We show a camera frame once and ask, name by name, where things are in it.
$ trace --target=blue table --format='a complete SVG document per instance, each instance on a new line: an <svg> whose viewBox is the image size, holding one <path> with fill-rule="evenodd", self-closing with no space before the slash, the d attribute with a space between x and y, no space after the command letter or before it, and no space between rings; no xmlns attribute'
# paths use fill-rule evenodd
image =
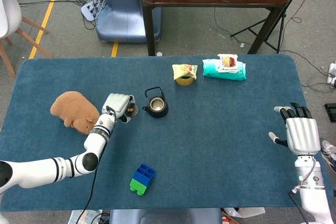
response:
<svg viewBox="0 0 336 224"><path fill-rule="evenodd" d="M37 59L25 61L0 133L0 158L25 162L72 157L86 136L63 126L49 109L65 91L77 90L99 110L109 93L133 94L161 86L166 117L143 110L117 123L102 157L91 209L292 206L287 193L297 184L296 157L268 137L285 137L277 105L305 104L294 61L285 55L241 55L247 80L203 77L204 56ZM172 64L198 65L197 80L173 81ZM328 194L329 177L321 157ZM144 196L131 192L135 169L146 163L156 176ZM93 175L5 193L3 211L82 209Z"/></svg>

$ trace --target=wooden chair leg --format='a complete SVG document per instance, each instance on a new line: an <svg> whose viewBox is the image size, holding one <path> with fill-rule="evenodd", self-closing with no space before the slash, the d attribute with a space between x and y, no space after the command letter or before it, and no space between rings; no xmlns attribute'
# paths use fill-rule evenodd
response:
<svg viewBox="0 0 336 224"><path fill-rule="evenodd" d="M15 78L15 71L13 69L13 66L11 64L11 61L9 60L4 45L2 44L2 41L0 40L0 56L1 58L4 60L5 65L7 67L7 69L9 70L10 74Z"/></svg>
<svg viewBox="0 0 336 224"><path fill-rule="evenodd" d="M36 42L32 38L30 38L29 35L26 34L25 31L23 31L21 28L17 29L15 32L25 37L25 39L33 44L33 46L36 47L38 50L40 50L42 54L44 54L48 58L52 58L51 54L46 49L41 47L39 44L36 44Z"/></svg>
<svg viewBox="0 0 336 224"><path fill-rule="evenodd" d="M9 45L12 44L11 40L10 40L8 37L5 38L5 41L6 41Z"/></svg>
<svg viewBox="0 0 336 224"><path fill-rule="evenodd" d="M40 29L42 31L45 31L46 33L50 33L49 30L47 30L44 27L41 27L38 23L35 23L34 21L32 21L29 18L26 18L26 17L22 16L22 21L25 22L25 23L27 23L27 24L30 24L31 26L34 26L34 27L36 27L36 28L38 28L38 29Z"/></svg>

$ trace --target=brown plush toy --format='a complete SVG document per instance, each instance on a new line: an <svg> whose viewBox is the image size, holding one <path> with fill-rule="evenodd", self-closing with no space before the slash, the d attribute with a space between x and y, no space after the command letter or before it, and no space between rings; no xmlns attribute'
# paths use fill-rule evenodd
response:
<svg viewBox="0 0 336 224"><path fill-rule="evenodd" d="M50 108L59 116L65 127L73 127L82 134L89 134L99 118L99 112L81 93L68 91L61 94Z"/></svg>

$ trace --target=white robotic hand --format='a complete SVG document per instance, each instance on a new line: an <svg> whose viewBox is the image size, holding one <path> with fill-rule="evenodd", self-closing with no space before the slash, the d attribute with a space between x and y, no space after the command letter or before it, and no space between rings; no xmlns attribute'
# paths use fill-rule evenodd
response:
<svg viewBox="0 0 336 224"><path fill-rule="evenodd" d="M134 96L110 94L108 105L84 142L86 151L77 156L15 163L0 161L0 205L3 194L14 185L33 188L94 172L104 148L110 140L117 119L129 122L136 115ZM9 224L0 213L0 224Z"/></svg>
<svg viewBox="0 0 336 224"><path fill-rule="evenodd" d="M321 166L314 158L321 150L316 121L306 107L293 102L291 105L296 114L288 106L274 108L286 124L287 140L280 139L273 132L268 133L274 143L288 147L298 156L295 161L298 185L292 189L289 197L295 202L293 196L300 191L302 207L315 217L316 222L310 222L311 224L334 224L324 189Z"/></svg>

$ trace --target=green lego block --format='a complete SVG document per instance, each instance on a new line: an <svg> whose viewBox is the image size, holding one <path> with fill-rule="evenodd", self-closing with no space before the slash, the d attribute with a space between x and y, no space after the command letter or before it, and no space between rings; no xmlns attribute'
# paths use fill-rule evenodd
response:
<svg viewBox="0 0 336 224"><path fill-rule="evenodd" d="M136 193L139 196L142 196L145 193L147 187L142 185L140 182L136 181L135 179L132 179L130 183L130 189L131 191L136 191Z"/></svg>

